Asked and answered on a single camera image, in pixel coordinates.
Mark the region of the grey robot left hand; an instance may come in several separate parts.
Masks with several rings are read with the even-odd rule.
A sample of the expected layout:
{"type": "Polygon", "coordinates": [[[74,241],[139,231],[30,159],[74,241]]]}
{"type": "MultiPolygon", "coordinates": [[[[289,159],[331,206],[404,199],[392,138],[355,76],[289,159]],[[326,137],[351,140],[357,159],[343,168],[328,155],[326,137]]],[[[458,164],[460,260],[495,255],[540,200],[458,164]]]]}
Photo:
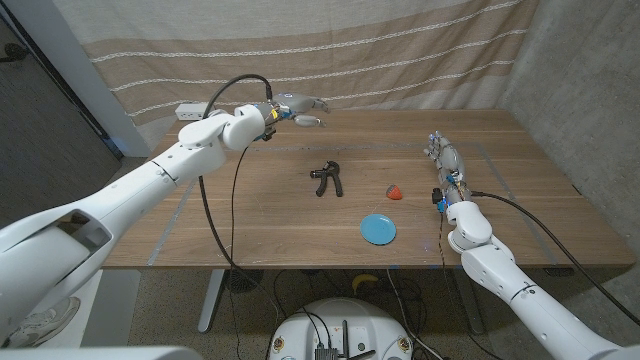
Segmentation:
{"type": "Polygon", "coordinates": [[[329,113],[328,104],[321,98],[298,93],[279,93],[272,100],[280,106],[281,116],[292,120],[297,126],[325,127],[326,123],[314,115],[307,115],[311,110],[321,110],[329,113]]]}

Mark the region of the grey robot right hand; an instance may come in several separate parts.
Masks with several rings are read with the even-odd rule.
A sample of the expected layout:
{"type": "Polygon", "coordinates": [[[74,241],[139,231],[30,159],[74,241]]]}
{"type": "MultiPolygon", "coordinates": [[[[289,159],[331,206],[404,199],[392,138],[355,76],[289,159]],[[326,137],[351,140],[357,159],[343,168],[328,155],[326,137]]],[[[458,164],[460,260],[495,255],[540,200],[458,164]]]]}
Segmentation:
{"type": "Polygon", "coordinates": [[[438,170],[440,189],[450,205],[471,200],[471,191],[466,183],[464,160],[454,145],[439,131],[429,135],[428,147],[424,149],[438,170]]]}

